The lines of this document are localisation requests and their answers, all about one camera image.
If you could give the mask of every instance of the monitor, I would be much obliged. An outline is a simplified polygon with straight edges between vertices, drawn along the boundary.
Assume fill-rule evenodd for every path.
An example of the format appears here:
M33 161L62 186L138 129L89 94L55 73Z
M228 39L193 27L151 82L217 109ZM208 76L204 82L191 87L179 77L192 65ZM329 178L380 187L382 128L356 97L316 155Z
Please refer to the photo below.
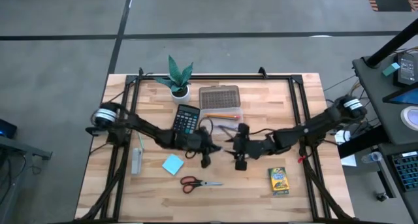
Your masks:
M404 87L383 98L384 103L413 104L418 106L418 83Z

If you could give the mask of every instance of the gray floor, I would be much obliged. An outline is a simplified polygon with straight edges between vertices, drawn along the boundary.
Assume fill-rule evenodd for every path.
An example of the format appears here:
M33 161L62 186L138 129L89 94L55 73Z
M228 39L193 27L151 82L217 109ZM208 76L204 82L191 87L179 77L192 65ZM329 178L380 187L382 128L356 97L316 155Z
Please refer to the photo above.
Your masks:
M1 35L115 35L125 0L0 0ZM132 0L127 34L207 32L392 31L416 13L373 12L367 0ZM167 72L167 56L195 72L319 72L324 89L353 74L351 60L392 37L125 40L116 73ZM413 39L407 46L418 45ZM0 41L0 118L18 139L53 150L28 180L13 223L73 218L91 137L84 132L98 106L113 40ZM325 92L335 99L351 79ZM369 119L374 118L373 110ZM400 199L380 203L375 174L349 175L356 216L411 223Z

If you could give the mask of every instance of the wooden table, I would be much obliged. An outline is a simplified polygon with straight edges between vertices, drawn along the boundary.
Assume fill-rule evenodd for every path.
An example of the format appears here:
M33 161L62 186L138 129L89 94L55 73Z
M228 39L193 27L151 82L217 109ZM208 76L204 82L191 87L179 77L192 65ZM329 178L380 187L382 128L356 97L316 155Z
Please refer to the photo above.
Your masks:
M103 101L108 101L123 91L125 77L124 74L109 76ZM315 116L327 107L321 81L318 74L303 74L303 79L309 109L311 115ZM250 126L250 131L258 131L266 127L280 129L295 125L287 81L196 80L191 83L190 105L197 107L199 107L199 88L237 85L240 88L244 122ZM300 112L303 112L300 99L298 101ZM141 118L162 129L167 129L172 126L176 109L177 106L171 100L169 88L151 80L141 82L137 104L137 114ZM133 134L132 138L131 151L139 147L136 134ZM234 169L232 156L227 153L211 154L212 164L208 168L201 168L201 155L186 159L183 151L163 150L152 139L146 136L142 138L145 147L142 171L139 176L131 175L131 156L129 156L120 221L312 220L303 166L297 162L299 145L293 146L289 152L281 155L264 156L258 160L249 159L247 171L237 171ZM264 134L255 135L252 138L262 139ZM216 144L232 148L232 143L223 142L223 139L225 139L223 136L214 136ZM95 138L92 149L102 145L105 140L104 136ZM111 151L111 146L105 146L90 156L76 217L83 216L103 192ZM346 179L336 146L324 143L318 151L327 189L344 211L353 216ZM175 176L169 174L161 166L171 153L185 161ZM289 178L289 195L272 196L267 176L267 169L272 167L285 167ZM199 187L186 195L183 194L179 181L187 175L206 181L221 182L223 186ZM315 196L318 209L322 214L317 190L315 190ZM111 210L113 209L112 199L114 195L110 199Z

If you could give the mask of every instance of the calculator keypad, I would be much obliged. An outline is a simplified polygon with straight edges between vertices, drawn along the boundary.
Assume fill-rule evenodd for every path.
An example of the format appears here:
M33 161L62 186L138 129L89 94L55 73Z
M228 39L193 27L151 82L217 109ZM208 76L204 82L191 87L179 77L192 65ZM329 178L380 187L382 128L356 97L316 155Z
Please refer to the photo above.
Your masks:
M199 115L179 110L177 111L176 119L174 120L173 129L175 131L192 134L197 127L198 120Z

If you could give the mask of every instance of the table leg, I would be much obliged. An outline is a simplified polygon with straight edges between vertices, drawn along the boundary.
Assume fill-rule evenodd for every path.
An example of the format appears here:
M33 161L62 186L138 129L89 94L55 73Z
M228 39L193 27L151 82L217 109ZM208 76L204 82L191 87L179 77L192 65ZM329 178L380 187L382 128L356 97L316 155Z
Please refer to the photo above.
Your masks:
M356 152L367 149L371 146L375 146L380 143L388 142L389 137L387 136L382 125L379 125L367 133L363 133L360 136L357 136L351 139L348 142L338 146L338 152L340 153L340 158L345 158L349 155L353 155Z

